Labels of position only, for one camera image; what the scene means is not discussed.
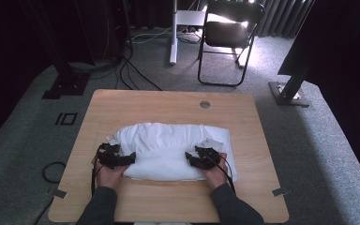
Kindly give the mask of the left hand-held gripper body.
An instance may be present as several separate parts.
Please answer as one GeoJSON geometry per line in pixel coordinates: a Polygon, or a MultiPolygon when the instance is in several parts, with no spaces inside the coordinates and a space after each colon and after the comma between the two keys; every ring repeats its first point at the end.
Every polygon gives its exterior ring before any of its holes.
{"type": "Polygon", "coordinates": [[[97,150],[98,161],[110,168],[117,166],[120,157],[120,142],[114,139],[106,138],[106,142],[102,143],[97,150]]]}

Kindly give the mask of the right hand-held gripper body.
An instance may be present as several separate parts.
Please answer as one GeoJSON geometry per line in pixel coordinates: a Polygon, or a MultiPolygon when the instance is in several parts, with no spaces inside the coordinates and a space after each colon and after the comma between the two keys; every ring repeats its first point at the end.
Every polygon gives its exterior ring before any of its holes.
{"type": "Polygon", "coordinates": [[[203,165],[203,170],[210,170],[216,167],[220,162],[219,150],[223,147],[222,142],[207,139],[195,146],[198,158],[203,165]]]}

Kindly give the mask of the white skirt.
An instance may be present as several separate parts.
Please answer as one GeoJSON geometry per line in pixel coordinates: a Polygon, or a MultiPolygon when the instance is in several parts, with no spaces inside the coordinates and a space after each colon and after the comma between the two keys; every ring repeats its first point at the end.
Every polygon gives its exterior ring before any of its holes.
{"type": "Polygon", "coordinates": [[[116,131],[110,143],[119,143],[121,153],[136,155],[125,175],[139,180],[203,180],[204,175],[191,166],[186,154],[196,156],[196,147],[213,148],[227,155],[229,175],[238,179],[231,147],[230,131],[207,125],[140,123],[116,131]]]}

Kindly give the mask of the person's right hand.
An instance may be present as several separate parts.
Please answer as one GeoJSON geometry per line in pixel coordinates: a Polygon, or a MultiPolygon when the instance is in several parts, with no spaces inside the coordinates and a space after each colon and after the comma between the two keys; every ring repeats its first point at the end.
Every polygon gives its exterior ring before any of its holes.
{"type": "Polygon", "coordinates": [[[228,167],[226,166],[226,153],[220,153],[220,162],[219,164],[210,170],[202,170],[202,173],[205,176],[207,184],[211,189],[216,189],[223,184],[228,183],[228,167]]]}

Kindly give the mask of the person's left hand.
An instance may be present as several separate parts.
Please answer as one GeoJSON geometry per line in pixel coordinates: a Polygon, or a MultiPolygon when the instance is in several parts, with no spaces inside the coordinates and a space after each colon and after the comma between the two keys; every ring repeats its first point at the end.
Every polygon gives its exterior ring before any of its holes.
{"type": "Polygon", "coordinates": [[[96,184],[100,187],[111,188],[117,190],[119,187],[121,177],[127,166],[116,167],[115,169],[110,169],[103,166],[97,159],[92,160],[92,164],[97,167],[95,171],[96,184]]]}

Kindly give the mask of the black metal stand square base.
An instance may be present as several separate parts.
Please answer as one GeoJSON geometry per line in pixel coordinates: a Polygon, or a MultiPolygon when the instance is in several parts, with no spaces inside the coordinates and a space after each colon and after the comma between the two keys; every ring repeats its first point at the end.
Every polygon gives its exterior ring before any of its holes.
{"type": "Polygon", "coordinates": [[[41,0],[47,17],[47,51],[58,72],[44,98],[82,96],[90,75],[77,72],[70,62],[87,61],[87,41],[76,0],[41,0]]]}

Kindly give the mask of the black metal stand grey base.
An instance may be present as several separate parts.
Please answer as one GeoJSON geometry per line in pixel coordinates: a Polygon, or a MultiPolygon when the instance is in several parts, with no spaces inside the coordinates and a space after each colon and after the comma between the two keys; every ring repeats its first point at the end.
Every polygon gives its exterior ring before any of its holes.
{"type": "Polygon", "coordinates": [[[307,77],[306,70],[308,68],[308,55],[303,55],[303,41],[307,39],[303,25],[314,3],[315,0],[307,0],[307,4],[303,6],[304,15],[298,20],[300,25],[296,31],[293,45],[278,71],[279,75],[289,75],[289,80],[269,83],[277,105],[301,106],[304,108],[309,106],[309,102],[301,90],[302,83],[307,77]]]}

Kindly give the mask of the white desk leg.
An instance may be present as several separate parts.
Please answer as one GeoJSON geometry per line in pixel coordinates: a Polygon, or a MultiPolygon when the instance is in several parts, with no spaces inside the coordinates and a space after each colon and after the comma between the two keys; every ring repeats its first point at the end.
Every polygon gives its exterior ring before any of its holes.
{"type": "Polygon", "coordinates": [[[203,20],[205,15],[203,11],[179,10],[177,8],[177,1],[178,0],[172,0],[172,43],[169,58],[169,64],[171,66],[174,66],[177,62],[177,26],[203,26],[203,20]]]}

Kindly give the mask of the black folding chair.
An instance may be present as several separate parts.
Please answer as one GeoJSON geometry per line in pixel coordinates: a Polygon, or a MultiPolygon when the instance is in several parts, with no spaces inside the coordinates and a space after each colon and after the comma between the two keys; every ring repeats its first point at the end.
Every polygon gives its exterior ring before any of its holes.
{"type": "Polygon", "coordinates": [[[248,61],[254,44],[256,30],[265,15],[264,5],[257,2],[239,2],[233,0],[213,0],[207,5],[203,25],[202,37],[198,52],[199,61],[197,79],[206,85],[237,87],[246,78],[248,61]],[[231,52],[236,56],[235,62],[240,64],[241,54],[247,49],[247,56],[239,82],[223,83],[203,80],[203,55],[213,53],[204,47],[240,49],[241,52],[231,52]]]}

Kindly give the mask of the grey pleated curtain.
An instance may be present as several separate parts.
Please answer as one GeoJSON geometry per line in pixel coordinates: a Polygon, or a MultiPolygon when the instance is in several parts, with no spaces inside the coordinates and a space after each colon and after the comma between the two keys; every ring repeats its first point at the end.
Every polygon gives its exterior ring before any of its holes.
{"type": "Polygon", "coordinates": [[[264,6],[265,14],[256,35],[295,38],[315,0],[255,0],[264,6]]]}

